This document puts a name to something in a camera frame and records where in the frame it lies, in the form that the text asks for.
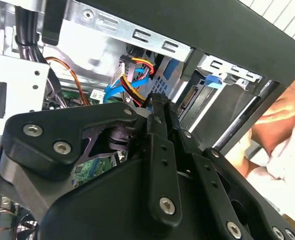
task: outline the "hand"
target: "hand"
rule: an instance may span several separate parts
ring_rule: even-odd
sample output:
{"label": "hand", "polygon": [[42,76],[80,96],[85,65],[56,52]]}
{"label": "hand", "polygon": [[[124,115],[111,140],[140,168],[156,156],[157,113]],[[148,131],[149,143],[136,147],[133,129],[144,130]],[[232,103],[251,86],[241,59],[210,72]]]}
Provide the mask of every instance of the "hand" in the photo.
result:
{"label": "hand", "polygon": [[256,124],[271,123],[295,116],[295,80],[263,114]]}

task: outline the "metal screw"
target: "metal screw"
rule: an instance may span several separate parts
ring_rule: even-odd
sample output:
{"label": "metal screw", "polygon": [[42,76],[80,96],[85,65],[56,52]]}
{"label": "metal screw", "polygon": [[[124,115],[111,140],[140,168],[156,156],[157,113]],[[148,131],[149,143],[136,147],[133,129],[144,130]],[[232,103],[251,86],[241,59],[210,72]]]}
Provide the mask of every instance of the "metal screw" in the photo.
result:
{"label": "metal screw", "polygon": [[174,206],[174,203],[167,197],[162,197],[159,200],[159,206],[168,215],[173,215],[176,211],[176,207]]}
{"label": "metal screw", "polygon": [[232,221],[228,221],[226,223],[227,226],[227,230],[230,232],[230,234],[232,234],[232,236],[235,239],[241,239],[242,238],[242,233],[241,230],[239,229],[239,227]]}
{"label": "metal screw", "polygon": [[65,141],[57,141],[53,145],[54,151],[58,154],[69,154],[71,152],[71,146]]}
{"label": "metal screw", "polygon": [[288,229],[285,229],[285,232],[287,233],[287,235],[289,236],[290,239],[295,240],[295,236],[294,236],[293,232],[291,232]]}
{"label": "metal screw", "polygon": [[132,115],[132,112],[131,112],[131,110],[129,110],[129,109],[124,109],[124,112],[125,112],[126,114],[128,114],[128,115]]}
{"label": "metal screw", "polygon": [[192,138],[191,134],[188,131],[185,131],[184,135],[187,136],[189,139]]}
{"label": "metal screw", "polygon": [[93,19],[93,17],[94,17],[94,14],[93,14],[93,12],[91,11],[91,10],[85,10],[84,12],[83,12],[83,17],[86,19],[86,20],[91,20],[91,19]]}
{"label": "metal screw", "polygon": [[23,127],[23,132],[31,137],[38,137],[42,135],[43,130],[40,126],[35,124],[27,124]]}
{"label": "metal screw", "polygon": [[211,153],[214,155],[214,157],[216,157],[216,158],[218,158],[220,155],[216,152],[216,151],[214,151],[214,150],[211,150]]}
{"label": "metal screw", "polygon": [[277,227],[273,227],[272,228],[273,229],[273,232],[274,232],[274,234],[278,237],[278,239],[280,239],[280,240],[284,240],[285,238],[284,238],[284,235],[283,235],[283,233],[280,231],[280,229],[278,229]]}
{"label": "metal screw", "polygon": [[157,121],[159,124],[162,123],[162,119],[159,116],[154,117],[155,121]]}

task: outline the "person's fingers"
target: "person's fingers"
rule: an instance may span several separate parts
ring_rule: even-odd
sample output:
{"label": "person's fingers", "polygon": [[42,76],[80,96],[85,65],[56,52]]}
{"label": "person's fingers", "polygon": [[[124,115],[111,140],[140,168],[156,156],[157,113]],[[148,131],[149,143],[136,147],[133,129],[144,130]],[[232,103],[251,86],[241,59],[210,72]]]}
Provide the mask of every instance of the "person's fingers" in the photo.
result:
{"label": "person's fingers", "polygon": [[286,98],[279,99],[263,114],[263,116],[268,116],[272,114],[279,113],[283,110],[292,111],[295,108],[295,104],[289,102]]}
{"label": "person's fingers", "polygon": [[295,108],[292,110],[282,110],[272,115],[262,116],[255,124],[266,124],[295,116]]}

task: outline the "cable bundle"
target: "cable bundle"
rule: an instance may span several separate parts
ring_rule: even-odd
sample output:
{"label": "cable bundle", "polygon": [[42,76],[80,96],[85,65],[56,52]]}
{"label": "cable bundle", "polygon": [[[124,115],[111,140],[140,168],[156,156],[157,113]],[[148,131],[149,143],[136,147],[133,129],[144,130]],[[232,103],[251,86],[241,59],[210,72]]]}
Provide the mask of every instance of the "cable bundle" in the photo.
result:
{"label": "cable bundle", "polygon": [[[146,65],[149,68],[149,74],[154,73],[154,67],[151,62],[149,62],[145,59],[142,59],[142,58],[137,58],[137,57],[133,57],[132,60],[135,61],[137,64]],[[142,80],[145,77],[146,76],[143,75],[138,80]],[[125,75],[121,76],[120,83],[121,83],[122,87],[124,88],[124,90],[131,96],[133,101],[138,106],[142,106],[146,99],[133,88],[133,86],[129,83],[129,81],[127,80],[127,77]]]}
{"label": "cable bundle", "polygon": [[[20,58],[47,64],[47,61],[38,48],[37,25],[37,12],[26,10],[20,6],[15,7],[15,41],[18,45]],[[60,81],[51,68],[47,77],[46,97],[49,99],[55,98],[62,107],[67,108],[67,104],[61,93]]]}

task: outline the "blue latch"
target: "blue latch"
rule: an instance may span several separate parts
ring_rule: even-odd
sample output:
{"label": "blue latch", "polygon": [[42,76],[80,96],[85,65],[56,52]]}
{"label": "blue latch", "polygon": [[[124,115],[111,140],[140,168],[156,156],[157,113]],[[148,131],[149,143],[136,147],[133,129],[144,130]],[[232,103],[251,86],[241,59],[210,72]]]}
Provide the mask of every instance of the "blue latch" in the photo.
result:
{"label": "blue latch", "polygon": [[205,85],[213,89],[220,89],[222,88],[222,79],[218,76],[208,75],[205,77]]}

